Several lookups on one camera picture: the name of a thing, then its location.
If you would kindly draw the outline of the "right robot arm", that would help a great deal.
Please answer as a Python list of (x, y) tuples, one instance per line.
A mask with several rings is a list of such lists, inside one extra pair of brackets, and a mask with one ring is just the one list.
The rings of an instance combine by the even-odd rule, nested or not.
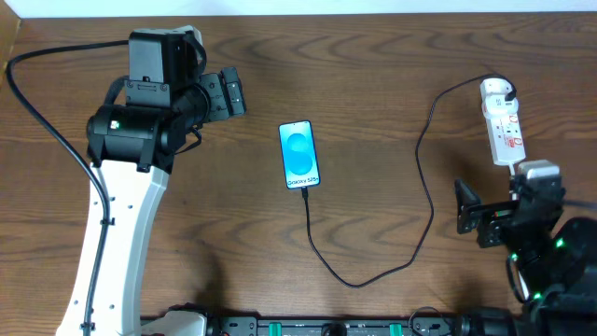
[(596, 332), (596, 221), (573, 217), (553, 230), (563, 213), (562, 179), (516, 175), (513, 201), (485, 204), (463, 180), (454, 183), (457, 231), (476, 231), (482, 248), (503, 245), (507, 277), (521, 276), (515, 290), (521, 316), (478, 308), (456, 318), (457, 335), (593, 335)]

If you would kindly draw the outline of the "blue-screen Galaxy smartphone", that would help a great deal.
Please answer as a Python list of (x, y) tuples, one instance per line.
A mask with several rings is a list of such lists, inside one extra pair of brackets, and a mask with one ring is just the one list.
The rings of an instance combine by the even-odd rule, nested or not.
[(278, 127), (285, 185), (302, 189), (321, 183), (316, 147), (309, 120), (294, 121)]

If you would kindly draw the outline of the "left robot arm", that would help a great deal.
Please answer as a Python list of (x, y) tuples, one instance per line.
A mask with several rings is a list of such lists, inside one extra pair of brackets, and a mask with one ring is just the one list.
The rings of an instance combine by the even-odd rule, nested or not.
[(180, 307), (141, 317), (146, 254), (174, 158), (208, 122), (243, 115), (233, 67), (206, 72), (200, 31), (137, 29), (129, 72), (111, 84), (87, 124), (93, 181), (87, 228), (61, 335), (203, 335), (204, 313)]

